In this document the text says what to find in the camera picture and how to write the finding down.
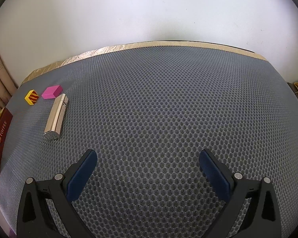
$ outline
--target metal screw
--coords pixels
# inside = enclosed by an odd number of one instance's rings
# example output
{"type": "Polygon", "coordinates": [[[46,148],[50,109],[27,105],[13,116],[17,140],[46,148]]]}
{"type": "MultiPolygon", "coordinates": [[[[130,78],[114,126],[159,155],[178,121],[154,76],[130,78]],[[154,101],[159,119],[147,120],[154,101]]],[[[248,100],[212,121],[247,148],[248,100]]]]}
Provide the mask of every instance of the metal screw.
{"type": "Polygon", "coordinates": [[[235,173],[234,174],[234,177],[238,180],[242,179],[243,178],[243,175],[241,173],[235,173]]]}
{"type": "Polygon", "coordinates": [[[33,182],[33,178],[32,178],[32,177],[29,177],[25,182],[26,182],[27,184],[30,184],[31,182],[33,182]]]}
{"type": "Polygon", "coordinates": [[[63,175],[62,174],[56,174],[55,176],[54,176],[54,179],[55,180],[61,180],[63,178],[63,175]]]}
{"type": "Polygon", "coordinates": [[[268,177],[265,177],[265,178],[264,178],[264,182],[265,182],[265,183],[270,183],[270,179],[269,179],[268,177]]]}

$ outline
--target silver lighter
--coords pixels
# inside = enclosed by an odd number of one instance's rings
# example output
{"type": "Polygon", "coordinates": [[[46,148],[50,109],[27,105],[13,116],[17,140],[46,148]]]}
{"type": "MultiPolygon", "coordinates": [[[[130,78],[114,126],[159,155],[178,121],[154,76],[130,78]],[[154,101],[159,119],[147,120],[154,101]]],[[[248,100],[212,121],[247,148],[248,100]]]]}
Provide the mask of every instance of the silver lighter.
{"type": "Polygon", "coordinates": [[[43,135],[47,139],[56,140],[60,137],[67,102],[68,98],[65,94],[60,94],[54,100],[43,135]]]}

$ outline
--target honeycomb mesh surface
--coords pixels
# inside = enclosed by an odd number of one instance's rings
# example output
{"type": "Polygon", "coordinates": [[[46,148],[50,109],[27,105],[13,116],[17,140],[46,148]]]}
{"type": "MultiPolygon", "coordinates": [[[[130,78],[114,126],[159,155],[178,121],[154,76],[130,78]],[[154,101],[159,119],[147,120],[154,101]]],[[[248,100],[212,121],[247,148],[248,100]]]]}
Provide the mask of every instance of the honeycomb mesh surface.
{"type": "Polygon", "coordinates": [[[266,61],[196,47],[113,52],[23,84],[7,107],[0,208],[14,230],[25,179],[64,173],[87,149],[98,163],[73,206],[96,237],[201,237],[224,205],[199,170],[204,147],[232,172],[269,176],[283,237],[298,224],[298,101],[266,61]],[[61,138],[48,141],[53,100],[24,96],[57,84],[69,103],[61,138]]]}

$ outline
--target pink eraser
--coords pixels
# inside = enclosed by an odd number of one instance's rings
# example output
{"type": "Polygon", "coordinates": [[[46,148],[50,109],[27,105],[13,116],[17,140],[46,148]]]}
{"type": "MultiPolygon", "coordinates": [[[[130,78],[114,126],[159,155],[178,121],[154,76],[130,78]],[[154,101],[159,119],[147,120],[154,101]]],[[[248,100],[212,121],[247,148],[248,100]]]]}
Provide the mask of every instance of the pink eraser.
{"type": "Polygon", "coordinates": [[[63,89],[60,85],[51,86],[46,88],[46,90],[42,94],[42,97],[44,99],[56,98],[62,91],[63,89]]]}

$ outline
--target yellow block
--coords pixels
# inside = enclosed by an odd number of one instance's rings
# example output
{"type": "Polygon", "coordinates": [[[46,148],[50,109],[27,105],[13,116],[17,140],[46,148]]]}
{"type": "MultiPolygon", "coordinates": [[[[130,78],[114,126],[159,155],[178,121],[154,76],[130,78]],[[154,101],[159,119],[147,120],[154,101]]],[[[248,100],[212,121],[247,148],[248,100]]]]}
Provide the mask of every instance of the yellow block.
{"type": "Polygon", "coordinates": [[[24,99],[26,100],[26,102],[28,102],[29,105],[32,106],[35,104],[38,98],[39,98],[39,95],[33,89],[29,91],[29,93],[25,96],[24,99]]]}

